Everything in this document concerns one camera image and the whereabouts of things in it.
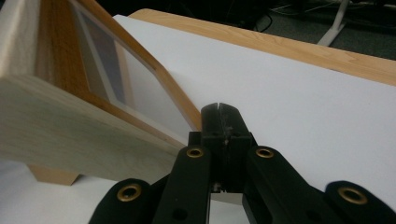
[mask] brass ring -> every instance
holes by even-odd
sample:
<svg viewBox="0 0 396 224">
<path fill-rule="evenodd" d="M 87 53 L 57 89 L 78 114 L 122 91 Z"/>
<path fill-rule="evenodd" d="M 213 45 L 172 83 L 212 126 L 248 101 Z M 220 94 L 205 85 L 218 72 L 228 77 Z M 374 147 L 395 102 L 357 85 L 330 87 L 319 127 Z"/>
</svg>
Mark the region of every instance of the brass ring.
<svg viewBox="0 0 396 224">
<path fill-rule="evenodd" d="M 270 159 L 274 157 L 274 152 L 268 148 L 259 148 L 256 150 L 256 155 L 261 158 Z"/>
<path fill-rule="evenodd" d="M 126 193 L 128 189 L 131 189 L 133 193 L 131 194 Z M 124 203 L 128 203 L 138 198 L 141 193 L 142 193 L 142 187 L 140 187 L 140 185 L 131 184 L 120 189 L 119 192 L 117 193 L 117 198 Z"/>
<path fill-rule="evenodd" d="M 350 187 L 341 187 L 338 189 L 338 193 L 344 200 L 350 203 L 366 204 L 368 201 L 367 197 L 364 194 L 362 194 L 357 189 L 353 189 Z M 356 197 L 351 197 L 350 195 L 348 195 L 348 193 L 353 193 Z"/>
<path fill-rule="evenodd" d="M 187 155 L 191 158 L 200 158 L 204 156 L 204 152 L 200 148 L 190 148 L 187 150 Z"/>
</svg>

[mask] wooden frame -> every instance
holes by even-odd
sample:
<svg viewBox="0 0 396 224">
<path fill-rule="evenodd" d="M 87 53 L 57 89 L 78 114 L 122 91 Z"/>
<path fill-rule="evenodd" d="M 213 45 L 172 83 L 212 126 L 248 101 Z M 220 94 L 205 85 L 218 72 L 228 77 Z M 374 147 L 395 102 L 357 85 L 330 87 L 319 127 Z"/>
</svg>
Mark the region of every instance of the wooden frame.
<svg viewBox="0 0 396 224">
<path fill-rule="evenodd" d="M 0 48 L 0 156 L 114 180 L 169 173 L 183 144 L 90 91 L 70 3 L 150 69 L 199 130 L 199 111 L 164 67 L 93 1 L 11 2 Z"/>
</svg>

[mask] wooden leg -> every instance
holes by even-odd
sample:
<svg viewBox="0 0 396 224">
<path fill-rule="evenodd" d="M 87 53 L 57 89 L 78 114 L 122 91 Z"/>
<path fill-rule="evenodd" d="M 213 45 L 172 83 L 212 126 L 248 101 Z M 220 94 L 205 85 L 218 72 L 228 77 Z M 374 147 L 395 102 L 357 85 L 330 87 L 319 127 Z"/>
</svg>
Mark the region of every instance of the wooden leg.
<svg viewBox="0 0 396 224">
<path fill-rule="evenodd" d="M 27 166 L 29 167 L 30 172 L 32 172 L 32 174 L 35 176 L 35 179 L 40 182 L 71 186 L 79 176 L 79 174 L 76 173 L 47 168 L 43 166 Z"/>
</svg>

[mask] glass pane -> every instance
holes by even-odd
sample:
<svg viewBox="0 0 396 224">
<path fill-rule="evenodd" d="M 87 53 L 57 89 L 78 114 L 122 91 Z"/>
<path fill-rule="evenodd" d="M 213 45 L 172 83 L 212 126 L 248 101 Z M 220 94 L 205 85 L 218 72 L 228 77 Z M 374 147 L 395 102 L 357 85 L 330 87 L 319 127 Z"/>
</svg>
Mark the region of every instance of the glass pane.
<svg viewBox="0 0 396 224">
<path fill-rule="evenodd" d="M 152 68 L 87 10 L 72 6 L 90 91 L 186 145 L 191 127 Z"/>
</svg>

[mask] wooden table edge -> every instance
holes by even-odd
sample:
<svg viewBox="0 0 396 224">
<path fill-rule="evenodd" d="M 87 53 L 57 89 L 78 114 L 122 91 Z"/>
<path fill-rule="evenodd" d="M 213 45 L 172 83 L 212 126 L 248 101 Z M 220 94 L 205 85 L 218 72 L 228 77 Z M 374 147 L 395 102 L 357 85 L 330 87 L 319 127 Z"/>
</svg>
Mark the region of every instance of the wooden table edge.
<svg viewBox="0 0 396 224">
<path fill-rule="evenodd" d="M 396 61 L 146 8 L 129 17 L 396 86 Z"/>
</svg>

